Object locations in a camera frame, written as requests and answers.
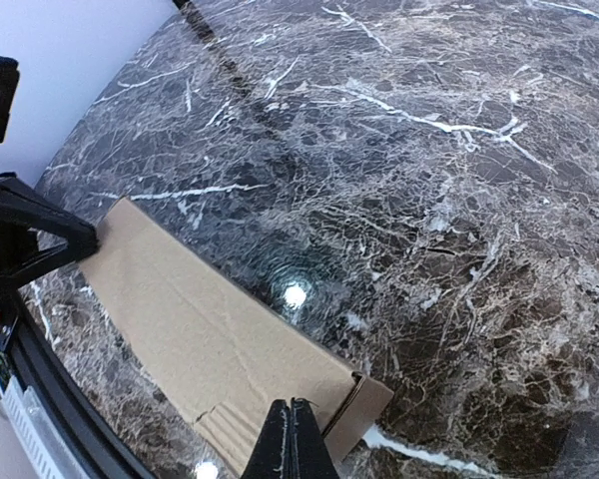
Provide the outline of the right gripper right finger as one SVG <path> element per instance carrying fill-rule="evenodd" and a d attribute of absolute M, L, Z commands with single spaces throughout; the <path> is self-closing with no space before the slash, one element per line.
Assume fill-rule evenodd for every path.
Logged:
<path fill-rule="evenodd" d="M 310 403 L 305 399 L 294 398 L 291 401 L 290 455 L 292 478 L 339 478 Z"/>

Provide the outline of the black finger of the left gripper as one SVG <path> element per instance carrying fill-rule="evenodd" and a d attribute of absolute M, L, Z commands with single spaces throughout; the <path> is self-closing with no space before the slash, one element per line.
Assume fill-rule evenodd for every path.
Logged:
<path fill-rule="evenodd" d="M 0 292 L 99 249 L 96 229 L 56 207 L 14 174 L 0 174 Z"/>

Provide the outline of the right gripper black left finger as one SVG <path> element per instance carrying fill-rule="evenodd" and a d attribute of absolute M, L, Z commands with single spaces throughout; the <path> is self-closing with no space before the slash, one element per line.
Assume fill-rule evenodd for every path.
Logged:
<path fill-rule="evenodd" d="M 273 401 L 242 479 L 291 477 L 291 412 L 283 399 Z"/>

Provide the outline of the brown cardboard box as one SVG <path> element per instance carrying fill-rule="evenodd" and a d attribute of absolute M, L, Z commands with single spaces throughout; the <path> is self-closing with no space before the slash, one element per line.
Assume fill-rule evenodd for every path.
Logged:
<path fill-rule="evenodd" d="M 180 415 L 236 473 L 273 401 L 309 402 L 342 460 L 392 398 L 379 381 L 281 319 L 128 199 L 97 228 L 80 269 L 133 353 Z"/>

